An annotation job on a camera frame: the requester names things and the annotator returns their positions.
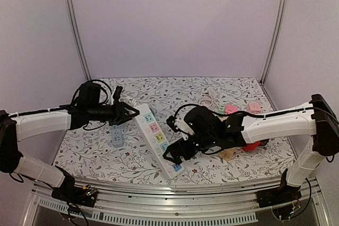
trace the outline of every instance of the pink outlet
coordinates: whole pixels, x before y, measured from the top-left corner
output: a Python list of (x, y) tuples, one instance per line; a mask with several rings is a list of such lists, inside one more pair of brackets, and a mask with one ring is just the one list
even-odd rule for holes
[(237, 106), (233, 106), (230, 104), (226, 104), (225, 105), (225, 114), (232, 114), (234, 112), (238, 111), (238, 107)]
[(253, 114), (260, 114), (263, 111), (260, 103), (249, 103), (247, 106), (247, 111)]
[(149, 128), (150, 128), (150, 130), (151, 130), (152, 132), (157, 132), (157, 131), (159, 131), (159, 127), (158, 127), (157, 124), (150, 124), (150, 125), (149, 125)]

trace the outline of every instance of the white wall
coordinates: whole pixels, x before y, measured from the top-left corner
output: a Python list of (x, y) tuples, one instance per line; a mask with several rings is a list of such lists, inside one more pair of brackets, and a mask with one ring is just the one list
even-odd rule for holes
[[(68, 103), (84, 81), (65, 0), (0, 0), (0, 109), (30, 111)], [(52, 162), (62, 133), (19, 144)], [(19, 225), (32, 187), (1, 173), (0, 225)]]
[(74, 0), (93, 77), (259, 78), (279, 0)]
[[(288, 0), (267, 89), (279, 108), (320, 93), (339, 115), (339, 0)], [(305, 140), (294, 139), (300, 152)], [(339, 157), (323, 162), (317, 178), (333, 220), (339, 222)]]

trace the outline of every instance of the robotic arm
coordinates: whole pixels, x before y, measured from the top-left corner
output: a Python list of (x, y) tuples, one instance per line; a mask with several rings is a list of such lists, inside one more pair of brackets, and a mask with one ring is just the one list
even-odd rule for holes
[(90, 199), (90, 195), (77, 197), (78, 193), (83, 196), (84, 191), (74, 186), (74, 177), (59, 167), (22, 155), (17, 142), (52, 131), (78, 129), (90, 121), (108, 121), (109, 125), (119, 125), (139, 114), (138, 110), (119, 102), (122, 87), (116, 88), (111, 105), (105, 104), (107, 100), (99, 102), (101, 90), (101, 85), (86, 82), (80, 86), (79, 96), (70, 105), (13, 115), (0, 111), (0, 171), (10, 174), (14, 172), (31, 180), (44, 182), (54, 187), (52, 196), (60, 200), (93, 206), (94, 196)]
[(184, 137), (168, 146), (163, 157), (179, 165), (181, 158), (189, 160), (199, 151), (208, 155), (206, 151), (212, 147), (220, 147), (219, 152), (275, 137), (310, 137), (297, 161), (282, 174), (281, 185), (257, 192), (260, 207), (300, 198), (299, 190), (305, 178), (323, 159), (339, 152), (338, 120), (321, 95), (313, 95), (310, 102), (300, 106), (266, 115), (239, 111), (225, 115), (228, 118), (222, 121), (214, 114), (206, 107), (197, 106), (179, 124), (171, 116), (167, 124), (175, 132), (181, 131)]

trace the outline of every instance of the power strip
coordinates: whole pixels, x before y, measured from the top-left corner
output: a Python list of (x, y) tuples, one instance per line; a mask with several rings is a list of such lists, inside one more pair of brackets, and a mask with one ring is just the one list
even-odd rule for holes
[(153, 158), (157, 161), (167, 179), (176, 177), (184, 171), (184, 167), (175, 165), (163, 158), (163, 153), (170, 144), (152, 111), (146, 103), (135, 108), (140, 112), (138, 116), (134, 117), (135, 124), (152, 152)]
[(121, 148), (123, 146), (122, 131), (120, 125), (111, 126), (112, 144), (115, 148)]

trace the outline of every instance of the white power strip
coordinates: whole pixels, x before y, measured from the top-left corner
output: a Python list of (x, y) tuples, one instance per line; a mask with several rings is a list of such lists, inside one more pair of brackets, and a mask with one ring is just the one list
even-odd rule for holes
[(175, 165), (163, 158), (163, 153), (170, 145), (147, 104), (135, 107), (140, 114), (134, 118), (135, 124), (143, 135), (153, 158), (157, 161), (167, 179), (172, 179), (184, 171), (184, 167)]

